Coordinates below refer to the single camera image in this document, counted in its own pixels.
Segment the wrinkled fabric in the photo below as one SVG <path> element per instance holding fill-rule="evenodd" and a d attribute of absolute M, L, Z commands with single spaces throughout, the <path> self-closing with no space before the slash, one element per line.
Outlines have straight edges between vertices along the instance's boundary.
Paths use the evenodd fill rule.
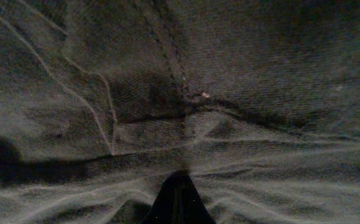
<path fill-rule="evenodd" d="M 360 223 L 360 1 L 0 0 L 0 223 Z"/>

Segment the clothing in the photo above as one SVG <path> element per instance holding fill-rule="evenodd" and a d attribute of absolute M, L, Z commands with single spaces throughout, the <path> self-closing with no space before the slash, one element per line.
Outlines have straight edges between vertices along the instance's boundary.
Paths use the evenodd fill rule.
<path fill-rule="evenodd" d="M 360 223 L 360 1 L 0 0 L 0 223 Z"/>

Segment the black pointed object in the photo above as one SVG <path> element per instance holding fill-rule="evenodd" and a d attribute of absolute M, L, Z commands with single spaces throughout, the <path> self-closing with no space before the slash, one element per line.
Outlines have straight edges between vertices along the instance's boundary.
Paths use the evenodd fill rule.
<path fill-rule="evenodd" d="M 141 224 L 216 224 L 186 170 L 165 180 L 156 200 Z"/>

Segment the black object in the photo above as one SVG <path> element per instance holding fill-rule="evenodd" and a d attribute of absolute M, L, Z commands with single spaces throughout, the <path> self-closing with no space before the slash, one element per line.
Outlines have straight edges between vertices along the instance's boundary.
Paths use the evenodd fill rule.
<path fill-rule="evenodd" d="M 141 224 L 216 224 L 186 170 L 165 180 L 153 207 Z"/>

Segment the garment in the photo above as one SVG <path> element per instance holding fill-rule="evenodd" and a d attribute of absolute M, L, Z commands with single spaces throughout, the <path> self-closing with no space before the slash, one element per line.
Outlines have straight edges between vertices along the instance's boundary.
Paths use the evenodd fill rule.
<path fill-rule="evenodd" d="M 0 0 L 0 223 L 360 223 L 360 1 Z"/>

